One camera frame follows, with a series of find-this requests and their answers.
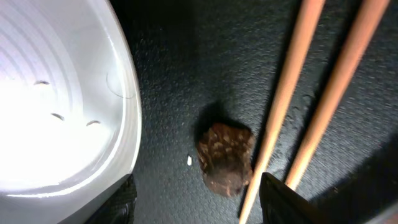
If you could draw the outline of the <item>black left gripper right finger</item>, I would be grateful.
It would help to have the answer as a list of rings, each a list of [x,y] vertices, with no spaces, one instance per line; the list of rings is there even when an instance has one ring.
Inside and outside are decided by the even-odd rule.
[[[259,198],[263,224],[321,224],[326,216],[271,173],[261,177]]]

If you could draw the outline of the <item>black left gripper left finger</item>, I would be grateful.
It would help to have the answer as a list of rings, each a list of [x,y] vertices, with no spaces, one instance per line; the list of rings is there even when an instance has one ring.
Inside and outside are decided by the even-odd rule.
[[[137,190],[131,174],[120,188],[85,222],[86,224],[133,224]]]

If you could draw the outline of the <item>brown food chunk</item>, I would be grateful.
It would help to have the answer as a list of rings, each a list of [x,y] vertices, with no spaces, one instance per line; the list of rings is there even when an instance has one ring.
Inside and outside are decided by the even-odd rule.
[[[251,181],[254,135],[247,127],[214,123],[197,141],[205,186],[214,194],[235,197]]]

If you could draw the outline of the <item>grey plate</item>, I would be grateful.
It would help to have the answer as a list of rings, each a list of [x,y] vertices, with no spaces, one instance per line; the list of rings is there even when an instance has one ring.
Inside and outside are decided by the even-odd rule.
[[[142,113],[109,1],[1,1],[1,222],[84,223],[131,174]]]

